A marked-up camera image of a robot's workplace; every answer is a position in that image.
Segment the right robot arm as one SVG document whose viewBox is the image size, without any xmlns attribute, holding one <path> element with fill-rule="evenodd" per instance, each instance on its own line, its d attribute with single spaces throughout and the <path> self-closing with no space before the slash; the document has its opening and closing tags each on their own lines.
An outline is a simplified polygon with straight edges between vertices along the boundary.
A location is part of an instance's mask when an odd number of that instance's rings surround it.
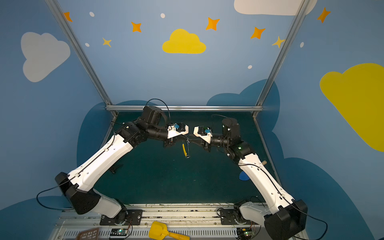
<svg viewBox="0 0 384 240">
<path fill-rule="evenodd" d="M 306 227 L 308 207 L 296 201 L 272 177 L 253 148 L 242 140 L 240 125 L 234 118 L 222 121 L 222 134 L 215 134 L 210 127 L 195 127 L 193 134 L 201 139 L 200 145 L 223 148 L 226 155 L 250 178 L 265 200 L 260 206 L 251 201 L 234 205 L 234 218 L 238 223 L 251 221 L 264 227 L 273 240 L 288 240 Z"/>
</svg>

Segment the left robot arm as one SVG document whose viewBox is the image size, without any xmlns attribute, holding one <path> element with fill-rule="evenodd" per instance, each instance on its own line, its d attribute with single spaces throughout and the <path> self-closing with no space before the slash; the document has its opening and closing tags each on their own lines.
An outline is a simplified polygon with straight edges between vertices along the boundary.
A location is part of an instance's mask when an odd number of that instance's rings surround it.
<svg viewBox="0 0 384 240">
<path fill-rule="evenodd" d="M 96 182 L 121 157 L 148 139 L 171 145 L 178 136 L 189 133 L 184 123 L 159 125 L 165 113 L 156 106 L 145 106 L 142 115 L 133 122 L 124 123 L 111 139 L 70 173 L 60 173 L 55 180 L 63 195 L 79 215 L 88 212 L 102 214 L 108 218 L 122 218 L 126 213 L 124 204 L 109 198 L 94 189 Z"/>
</svg>

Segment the grey keyring yellow handle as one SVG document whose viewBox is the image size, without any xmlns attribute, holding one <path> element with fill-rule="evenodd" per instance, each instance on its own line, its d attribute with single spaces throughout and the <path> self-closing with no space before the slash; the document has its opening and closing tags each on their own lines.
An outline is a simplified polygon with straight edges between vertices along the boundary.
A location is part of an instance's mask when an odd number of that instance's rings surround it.
<svg viewBox="0 0 384 240">
<path fill-rule="evenodd" d="M 187 158 L 187 159 L 190 158 L 189 145 L 190 145 L 190 141 L 189 141 L 189 139 L 186 139 L 186 140 L 183 142 L 183 144 L 182 144 L 183 152 L 184 152 L 185 158 Z"/>
</svg>

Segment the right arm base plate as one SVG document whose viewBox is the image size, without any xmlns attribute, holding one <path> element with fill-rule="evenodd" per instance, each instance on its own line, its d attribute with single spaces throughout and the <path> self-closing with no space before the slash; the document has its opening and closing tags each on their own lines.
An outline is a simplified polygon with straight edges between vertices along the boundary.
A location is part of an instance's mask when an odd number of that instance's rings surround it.
<svg viewBox="0 0 384 240">
<path fill-rule="evenodd" d="M 251 221 L 245 220 L 239 213 L 234 209 L 217 209 L 217 215 L 220 218 L 221 225 L 250 225 Z"/>
</svg>

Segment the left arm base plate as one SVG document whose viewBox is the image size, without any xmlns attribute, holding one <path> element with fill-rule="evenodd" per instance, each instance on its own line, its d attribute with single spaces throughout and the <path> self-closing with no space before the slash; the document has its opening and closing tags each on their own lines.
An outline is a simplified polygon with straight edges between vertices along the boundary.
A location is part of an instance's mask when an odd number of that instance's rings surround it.
<svg viewBox="0 0 384 240">
<path fill-rule="evenodd" d="M 100 226 L 139 226 L 141 224 L 143 210 L 141 209 L 128 209 L 124 212 L 123 217 L 108 218 L 102 215 Z"/>
</svg>

